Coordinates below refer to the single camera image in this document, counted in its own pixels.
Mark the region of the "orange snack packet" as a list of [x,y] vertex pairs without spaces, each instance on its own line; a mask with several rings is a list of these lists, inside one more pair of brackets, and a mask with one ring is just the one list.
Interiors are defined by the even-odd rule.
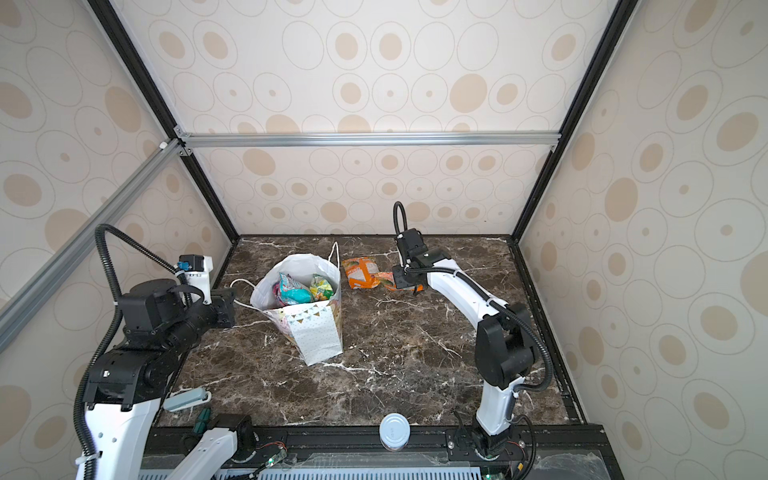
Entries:
[[341,261],[351,289],[373,289],[380,284],[379,268],[368,257],[349,258]]

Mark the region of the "teal Fox's candy packet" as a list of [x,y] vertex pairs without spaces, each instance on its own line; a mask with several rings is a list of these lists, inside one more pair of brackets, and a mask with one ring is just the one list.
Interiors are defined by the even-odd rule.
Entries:
[[286,273],[279,274],[280,295],[283,306],[312,303],[309,288]]

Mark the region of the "white paper bag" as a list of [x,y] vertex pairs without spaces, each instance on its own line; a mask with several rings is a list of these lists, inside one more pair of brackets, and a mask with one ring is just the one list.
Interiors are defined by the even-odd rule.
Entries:
[[[334,244],[328,257],[291,254],[258,283],[238,278],[230,285],[243,283],[250,287],[250,299],[243,306],[266,316],[296,346],[304,363],[311,366],[343,352],[340,266],[339,247]],[[289,305],[275,292],[282,278],[289,278],[306,293],[314,280],[324,280],[330,286],[330,297]]]

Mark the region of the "green snack packet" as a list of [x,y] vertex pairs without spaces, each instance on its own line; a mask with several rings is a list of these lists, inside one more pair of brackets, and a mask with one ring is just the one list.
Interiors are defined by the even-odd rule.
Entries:
[[334,288],[331,282],[318,274],[313,275],[309,291],[313,302],[327,301],[334,295]]

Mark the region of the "pink Fox's candy packet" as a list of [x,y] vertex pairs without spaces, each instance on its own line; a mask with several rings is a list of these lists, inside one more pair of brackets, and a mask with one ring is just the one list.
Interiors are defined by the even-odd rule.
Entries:
[[379,284],[389,291],[410,292],[416,295],[425,290],[423,285],[408,283],[397,277],[392,271],[378,272],[375,277]]

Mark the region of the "purple snack packet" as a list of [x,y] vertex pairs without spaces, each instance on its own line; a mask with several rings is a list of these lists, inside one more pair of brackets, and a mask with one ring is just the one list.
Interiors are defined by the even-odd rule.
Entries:
[[273,294],[275,296],[275,300],[276,300],[278,306],[282,307],[284,304],[283,304],[282,299],[281,299],[280,289],[279,288],[280,288],[280,284],[279,284],[279,282],[276,282],[275,284],[273,284],[272,291],[273,291]]

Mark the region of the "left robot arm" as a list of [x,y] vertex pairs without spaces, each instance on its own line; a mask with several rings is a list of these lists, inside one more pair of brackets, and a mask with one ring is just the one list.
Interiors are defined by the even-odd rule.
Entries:
[[[107,235],[170,272],[123,291]],[[213,289],[210,258],[184,254],[171,264],[109,224],[94,231],[114,315],[78,385],[74,429],[80,479],[137,476],[149,429],[172,377],[205,333],[235,324],[235,292]]]

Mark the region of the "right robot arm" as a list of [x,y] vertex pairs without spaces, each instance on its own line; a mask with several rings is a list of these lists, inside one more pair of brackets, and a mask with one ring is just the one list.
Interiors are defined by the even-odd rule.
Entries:
[[473,280],[448,253],[428,248],[422,233],[408,226],[400,201],[393,206],[393,224],[399,258],[392,269],[395,286],[437,291],[474,328],[474,362],[483,390],[470,437],[480,457],[494,458],[513,432],[519,394],[545,391],[552,383],[551,354],[534,332],[525,304],[503,301]]

